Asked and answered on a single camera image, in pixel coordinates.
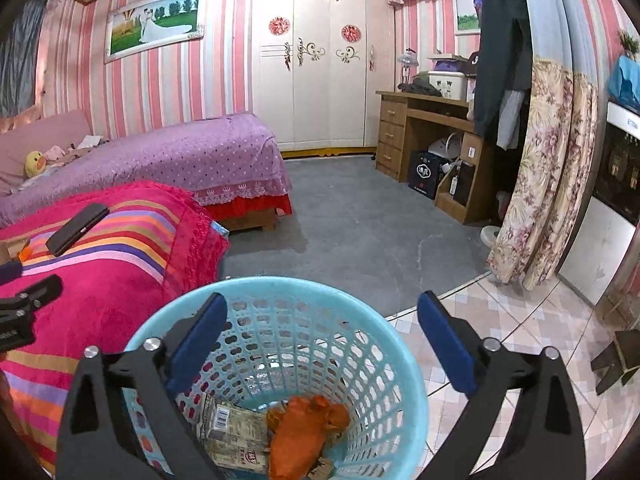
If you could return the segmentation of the printed snack wrapper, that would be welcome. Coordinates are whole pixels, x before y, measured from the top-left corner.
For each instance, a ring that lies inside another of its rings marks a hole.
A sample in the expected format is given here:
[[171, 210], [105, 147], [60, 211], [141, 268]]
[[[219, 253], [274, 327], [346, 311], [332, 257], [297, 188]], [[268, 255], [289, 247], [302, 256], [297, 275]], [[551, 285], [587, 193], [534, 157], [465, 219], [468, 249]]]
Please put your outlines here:
[[269, 466], [266, 415], [204, 394], [195, 434], [226, 479], [265, 479]]

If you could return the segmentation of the orange plastic wrapper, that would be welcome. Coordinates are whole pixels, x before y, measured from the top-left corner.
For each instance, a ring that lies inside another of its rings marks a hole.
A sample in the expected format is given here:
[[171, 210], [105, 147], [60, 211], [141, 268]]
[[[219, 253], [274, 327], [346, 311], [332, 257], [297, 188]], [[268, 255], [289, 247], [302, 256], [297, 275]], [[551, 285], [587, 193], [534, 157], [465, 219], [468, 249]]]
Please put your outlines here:
[[325, 396], [291, 396], [283, 408], [270, 408], [266, 424], [270, 479], [303, 479], [322, 454], [326, 441], [350, 425], [349, 410]]

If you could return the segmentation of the yellow duck plush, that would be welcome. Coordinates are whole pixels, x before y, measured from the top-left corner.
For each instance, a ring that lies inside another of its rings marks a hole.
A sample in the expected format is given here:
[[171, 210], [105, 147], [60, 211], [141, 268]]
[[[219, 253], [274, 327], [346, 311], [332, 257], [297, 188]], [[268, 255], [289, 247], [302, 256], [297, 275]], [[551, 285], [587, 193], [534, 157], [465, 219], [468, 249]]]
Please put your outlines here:
[[29, 179], [40, 176], [47, 167], [47, 159], [40, 151], [31, 151], [26, 155], [24, 170]]

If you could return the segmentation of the striped pink bed blanket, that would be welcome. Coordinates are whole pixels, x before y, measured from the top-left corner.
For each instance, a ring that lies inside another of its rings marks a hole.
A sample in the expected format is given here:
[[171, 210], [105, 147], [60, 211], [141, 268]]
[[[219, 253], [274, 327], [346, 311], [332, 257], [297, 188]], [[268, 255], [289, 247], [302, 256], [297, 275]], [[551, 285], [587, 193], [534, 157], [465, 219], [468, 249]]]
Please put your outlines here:
[[[55, 257], [46, 241], [89, 204], [106, 218]], [[227, 235], [189, 192], [151, 181], [78, 194], [5, 228], [1, 240], [28, 238], [23, 274], [2, 286], [12, 297], [52, 274], [60, 298], [35, 314], [36, 340], [1, 357], [1, 404], [37, 463], [55, 473], [56, 440], [66, 394], [86, 347], [122, 351], [165, 304], [217, 281]]]

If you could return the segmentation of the pink headboard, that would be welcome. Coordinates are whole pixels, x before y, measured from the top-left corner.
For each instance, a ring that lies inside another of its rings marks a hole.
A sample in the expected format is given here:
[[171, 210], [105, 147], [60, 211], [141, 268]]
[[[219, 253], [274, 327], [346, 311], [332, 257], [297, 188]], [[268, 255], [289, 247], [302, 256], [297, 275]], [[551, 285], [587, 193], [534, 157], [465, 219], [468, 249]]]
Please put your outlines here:
[[44, 153], [52, 146], [69, 148], [77, 145], [91, 133], [88, 120], [82, 110], [58, 114], [31, 122], [2, 133], [1, 196], [9, 196], [26, 180], [24, 165], [32, 151]]

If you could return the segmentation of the light blue plastic basket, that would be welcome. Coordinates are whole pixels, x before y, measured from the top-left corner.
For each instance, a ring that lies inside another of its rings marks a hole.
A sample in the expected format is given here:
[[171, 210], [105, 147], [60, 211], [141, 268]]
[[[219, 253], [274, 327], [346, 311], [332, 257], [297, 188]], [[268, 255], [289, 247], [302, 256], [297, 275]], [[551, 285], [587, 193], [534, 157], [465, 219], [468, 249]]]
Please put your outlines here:
[[224, 330], [177, 404], [196, 422], [206, 396], [256, 412], [291, 396], [322, 394], [349, 410], [329, 448], [335, 479], [411, 479], [428, 425], [418, 364], [396, 330], [347, 292], [298, 278], [252, 276], [209, 284], [145, 321], [126, 348], [163, 337], [214, 292], [228, 304]]

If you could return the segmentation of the grey window curtain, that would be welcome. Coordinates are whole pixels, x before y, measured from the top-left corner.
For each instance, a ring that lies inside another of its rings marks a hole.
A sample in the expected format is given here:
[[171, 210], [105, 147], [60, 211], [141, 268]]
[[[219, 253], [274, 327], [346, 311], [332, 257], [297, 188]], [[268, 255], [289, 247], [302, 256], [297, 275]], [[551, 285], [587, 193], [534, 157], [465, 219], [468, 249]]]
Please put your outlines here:
[[28, 0], [1, 41], [1, 117], [35, 104], [37, 51], [49, 0]]

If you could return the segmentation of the purple dotted bed cover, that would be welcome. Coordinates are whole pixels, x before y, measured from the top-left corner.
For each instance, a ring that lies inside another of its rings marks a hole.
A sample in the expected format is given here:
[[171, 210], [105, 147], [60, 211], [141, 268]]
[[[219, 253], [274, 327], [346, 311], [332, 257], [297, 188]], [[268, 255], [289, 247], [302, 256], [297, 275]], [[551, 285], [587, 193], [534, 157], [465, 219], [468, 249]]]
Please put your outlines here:
[[2, 197], [5, 228], [62, 198], [153, 181], [190, 192], [220, 222], [257, 211], [292, 214], [276, 137], [255, 115], [197, 120], [108, 141]]

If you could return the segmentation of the black box under desk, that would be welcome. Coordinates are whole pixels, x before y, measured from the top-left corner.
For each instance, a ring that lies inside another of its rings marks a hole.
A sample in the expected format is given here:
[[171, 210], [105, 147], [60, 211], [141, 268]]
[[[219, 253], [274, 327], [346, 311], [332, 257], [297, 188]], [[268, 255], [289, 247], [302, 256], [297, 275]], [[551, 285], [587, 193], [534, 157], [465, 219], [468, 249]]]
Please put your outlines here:
[[444, 177], [446, 160], [428, 151], [412, 152], [409, 162], [408, 187], [434, 200]]

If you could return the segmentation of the framed wedding photo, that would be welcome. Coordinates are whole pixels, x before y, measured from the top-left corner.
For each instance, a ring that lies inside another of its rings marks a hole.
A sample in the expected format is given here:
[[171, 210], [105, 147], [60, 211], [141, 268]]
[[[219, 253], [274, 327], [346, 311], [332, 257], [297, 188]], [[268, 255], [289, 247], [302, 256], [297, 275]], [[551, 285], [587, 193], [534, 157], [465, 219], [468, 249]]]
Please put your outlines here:
[[205, 35], [200, 7], [205, 0], [140, 0], [107, 17], [104, 61], [146, 50], [200, 40]]

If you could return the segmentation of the desk lamp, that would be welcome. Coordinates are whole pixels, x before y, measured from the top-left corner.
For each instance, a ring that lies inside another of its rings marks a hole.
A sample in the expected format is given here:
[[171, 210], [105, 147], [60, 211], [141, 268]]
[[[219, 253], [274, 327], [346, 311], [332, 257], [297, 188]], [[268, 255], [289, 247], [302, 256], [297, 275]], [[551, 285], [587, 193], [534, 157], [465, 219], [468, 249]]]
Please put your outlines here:
[[400, 65], [400, 83], [408, 84], [410, 82], [411, 71], [419, 66], [416, 51], [407, 48], [403, 54], [398, 56], [397, 63]]

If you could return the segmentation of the hanging black clothes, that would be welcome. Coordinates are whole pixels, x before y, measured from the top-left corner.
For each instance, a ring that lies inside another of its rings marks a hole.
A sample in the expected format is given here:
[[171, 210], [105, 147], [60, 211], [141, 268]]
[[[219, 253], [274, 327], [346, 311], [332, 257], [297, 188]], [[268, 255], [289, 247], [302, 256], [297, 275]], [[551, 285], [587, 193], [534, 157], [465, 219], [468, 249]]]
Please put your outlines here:
[[474, 93], [475, 133], [495, 148], [492, 190], [513, 193], [532, 90], [533, 44], [526, 0], [483, 0]]

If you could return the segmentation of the white wardrobe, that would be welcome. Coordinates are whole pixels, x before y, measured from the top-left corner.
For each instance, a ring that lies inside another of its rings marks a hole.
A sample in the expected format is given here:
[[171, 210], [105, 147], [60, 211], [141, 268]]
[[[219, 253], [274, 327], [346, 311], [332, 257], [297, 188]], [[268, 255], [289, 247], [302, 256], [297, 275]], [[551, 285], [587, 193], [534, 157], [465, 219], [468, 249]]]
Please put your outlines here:
[[253, 0], [254, 114], [281, 151], [378, 143], [380, 96], [394, 84], [387, 0]]

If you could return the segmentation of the floral door curtain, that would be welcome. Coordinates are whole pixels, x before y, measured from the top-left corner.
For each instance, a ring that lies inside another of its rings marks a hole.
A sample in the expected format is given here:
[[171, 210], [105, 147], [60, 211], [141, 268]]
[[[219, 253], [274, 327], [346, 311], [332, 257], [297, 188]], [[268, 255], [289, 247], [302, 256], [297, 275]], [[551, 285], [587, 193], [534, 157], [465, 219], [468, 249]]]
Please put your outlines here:
[[587, 75], [534, 58], [518, 178], [488, 266], [498, 281], [532, 290], [558, 265], [593, 159], [598, 92]]

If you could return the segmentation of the small framed couple photo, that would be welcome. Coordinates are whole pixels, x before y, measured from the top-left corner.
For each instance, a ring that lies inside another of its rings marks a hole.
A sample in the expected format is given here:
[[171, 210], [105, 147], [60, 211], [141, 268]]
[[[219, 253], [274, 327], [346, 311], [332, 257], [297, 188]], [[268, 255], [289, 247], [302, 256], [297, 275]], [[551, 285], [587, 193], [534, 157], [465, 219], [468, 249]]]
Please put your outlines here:
[[480, 17], [483, 0], [454, 0], [454, 33], [460, 35], [480, 34]]

